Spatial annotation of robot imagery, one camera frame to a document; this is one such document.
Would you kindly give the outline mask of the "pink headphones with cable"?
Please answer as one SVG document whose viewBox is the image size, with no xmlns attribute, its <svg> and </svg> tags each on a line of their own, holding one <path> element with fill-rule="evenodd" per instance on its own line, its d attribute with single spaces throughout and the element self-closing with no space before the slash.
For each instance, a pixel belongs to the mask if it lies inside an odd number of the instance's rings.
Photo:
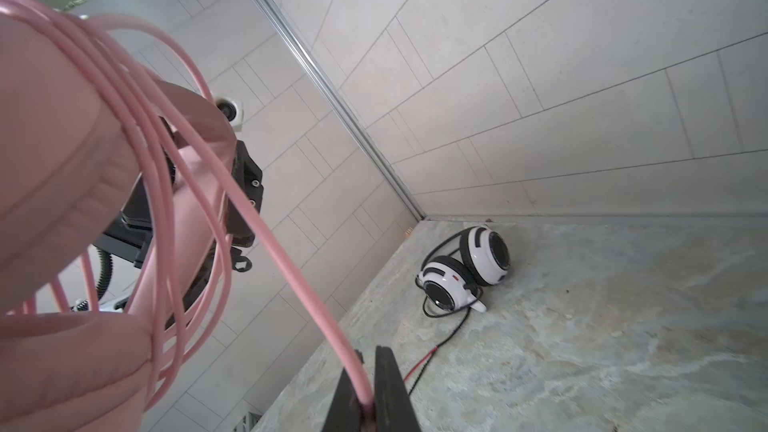
<svg viewBox="0 0 768 432">
<path fill-rule="evenodd" d="M 234 207 L 341 359 L 361 427 L 374 393 L 337 322 L 232 175 L 236 138 L 205 83 L 167 83 L 113 38 L 163 32 L 1 0 L 1 427 L 136 431 L 210 336 L 231 287 Z M 75 312 L 60 284 L 127 203 L 152 239 L 122 313 Z"/>
</svg>

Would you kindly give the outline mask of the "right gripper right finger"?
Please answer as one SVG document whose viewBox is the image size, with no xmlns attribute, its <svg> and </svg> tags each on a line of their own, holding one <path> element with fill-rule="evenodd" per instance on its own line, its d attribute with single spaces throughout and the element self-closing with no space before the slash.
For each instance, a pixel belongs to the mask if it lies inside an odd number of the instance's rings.
<svg viewBox="0 0 768 432">
<path fill-rule="evenodd" d="M 378 432 L 421 432 L 421 427 L 391 348 L 375 350 L 375 418 Z"/>
</svg>

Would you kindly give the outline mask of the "white black headphones with cable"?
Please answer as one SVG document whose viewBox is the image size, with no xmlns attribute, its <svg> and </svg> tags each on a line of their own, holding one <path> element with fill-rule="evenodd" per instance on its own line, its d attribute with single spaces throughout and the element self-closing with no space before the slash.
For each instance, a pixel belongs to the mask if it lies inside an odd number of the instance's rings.
<svg viewBox="0 0 768 432">
<path fill-rule="evenodd" d="M 462 313 L 453 331 L 437 343 L 405 375 L 413 393 L 437 353 L 457 335 L 473 311 L 485 312 L 484 290 L 501 284 L 512 271 L 511 256 L 502 236 L 487 226 L 460 230 L 440 242 L 423 259 L 414 279 L 424 293 L 422 313 L 442 319 Z"/>
</svg>

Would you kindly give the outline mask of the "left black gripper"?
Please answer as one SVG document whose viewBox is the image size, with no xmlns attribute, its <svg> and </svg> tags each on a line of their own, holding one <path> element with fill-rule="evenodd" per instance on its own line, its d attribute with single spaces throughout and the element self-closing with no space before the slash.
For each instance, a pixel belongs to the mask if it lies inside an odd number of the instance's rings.
<svg viewBox="0 0 768 432">
<path fill-rule="evenodd" d="M 176 146 L 183 148 L 187 146 L 186 140 L 179 132 L 171 132 L 171 127 L 166 119 L 161 118 L 168 132 L 171 134 Z M 223 119 L 213 122 L 208 121 L 195 124 L 190 120 L 192 127 L 205 137 L 205 133 L 214 132 L 214 138 L 223 136 Z M 251 207 L 256 212 L 261 212 L 264 186 L 263 171 L 250 157 L 245 143 L 235 138 L 234 159 L 232 165 L 232 177 L 236 184 L 240 186 L 246 197 L 249 199 Z M 167 166 L 170 173 L 170 183 L 176 182 L 176 166 L 165 153 Z M 251 247 L 255 241 L 255 234 L 247 225 L 241 214 L 237 211 L 230 199 L 227 199 L 226 210 L 226 231 L 232 235 L 232 245 L 230 247 L 230 257 L 236 272 L 247 272 L 251 269 L 250 259 L 245 259 L 243 249 Z M 118 263 L 122 260 L 125 265 L 132 265 L 140 270 L 149 250 L 153 238 L 152 220 L 145 186 L 141 176 L 136 180 L 131 194 L 122 207 L 120 213 L 114 221 L 95 241 L 95 251 L 98 254 L 100 268 L 95 290 L 100 302 L 105 293 L 112 284 L 114 275 L 114 259 Z M 209 252 L 203 261 L 191 285 L 183 296 L 184 310 L 188 311 L 193 303 L 202 295 L 205 286 L 208 284 L 213 267 L 213 258 L 215 251 L 215 242 L 209 249 Z M 101 306 L 104 311 L 123 311 L 127 305 L 131 292 L 123 294 L 111 303 L 114 305 Z"/>
</svg>

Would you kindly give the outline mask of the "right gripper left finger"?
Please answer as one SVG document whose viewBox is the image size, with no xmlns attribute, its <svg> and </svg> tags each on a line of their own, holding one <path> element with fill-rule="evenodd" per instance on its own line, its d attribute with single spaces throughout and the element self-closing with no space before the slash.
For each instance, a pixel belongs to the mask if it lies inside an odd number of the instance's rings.
<svg viewBox="0 0 768 432">
<path fill-rule="evenodd" d="M 347 371 L 342 369 L 321 431 L 359 432 L 362 420 L 362 408 L 352 381 Z"/>
</svg>

